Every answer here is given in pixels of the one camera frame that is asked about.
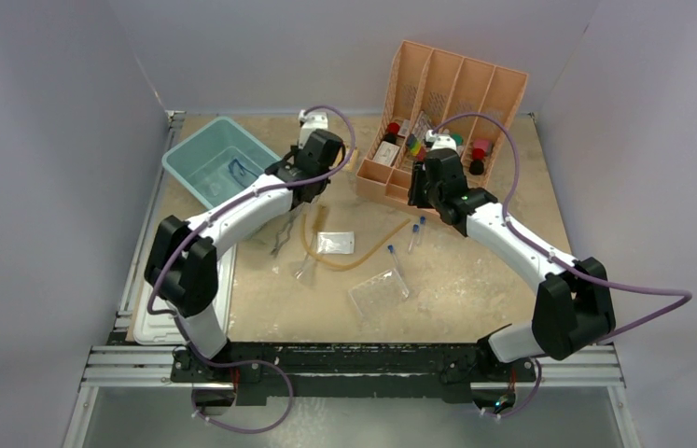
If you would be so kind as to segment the metal crucible tongs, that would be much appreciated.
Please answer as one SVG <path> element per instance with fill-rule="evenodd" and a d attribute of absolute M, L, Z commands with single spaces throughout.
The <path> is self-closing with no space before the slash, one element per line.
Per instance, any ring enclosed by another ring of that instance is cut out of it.
<path fill-rule="evenodd" d="M 279 231 L 275 234 L 274 245 L 273 245 L 272 250 L 270 252 L 271 256 L 277 257 L 280 250 L 290 240 L 291 233 L 292 233 L 292 230 L 293 230 L 293 227 L 294 227 L 294 224 L 296 222 L 298 215 L 299 215 L 299 210 L 293 210 L 287 214 L 287 218 L 286 218 L 285 223 L 279 229 Z"/>

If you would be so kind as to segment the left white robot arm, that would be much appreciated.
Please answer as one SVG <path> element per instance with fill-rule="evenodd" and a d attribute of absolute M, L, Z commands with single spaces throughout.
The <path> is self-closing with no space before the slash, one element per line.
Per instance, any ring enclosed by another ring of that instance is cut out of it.
<path fill-rule="evenodd" d="M 268 221 L 319 196 L 352 152 L 352 144 L 337 134 L 312 131 L 223 204 L 188 219 L 169 216 L 158 226 L 144 272 L 152 286 L 149 298 L 167 303 L 165 312 L 206 381 L 220 381 L 230 372 L 230 356 L 223 351 L 227 334 L 213 309 L 224 254 Z"/>

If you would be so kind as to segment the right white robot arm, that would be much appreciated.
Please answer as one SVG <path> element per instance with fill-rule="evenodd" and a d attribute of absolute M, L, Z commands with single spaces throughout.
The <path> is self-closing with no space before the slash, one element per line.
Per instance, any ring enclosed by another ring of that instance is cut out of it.
<path fill-rule="evenodd" d="M 476 366 L 483 377 L 497 380 L 522 358 L 563 360 L 615 329 L 608 287 L 586 279 L 590 274 L 604 277 L 604 265 L 552 247 L 539 252 L 530 246 L 543 242 L 527 229 L 514 232 L 516 221 L 504 214 L 502 203 L 486 189 L 468 185 L 455 151 L 436 149 L 413 165 L 409 204 L 435 210 L 443 223 L 489 248 L 536 294 L 530 321 L 480 339 Z"/>

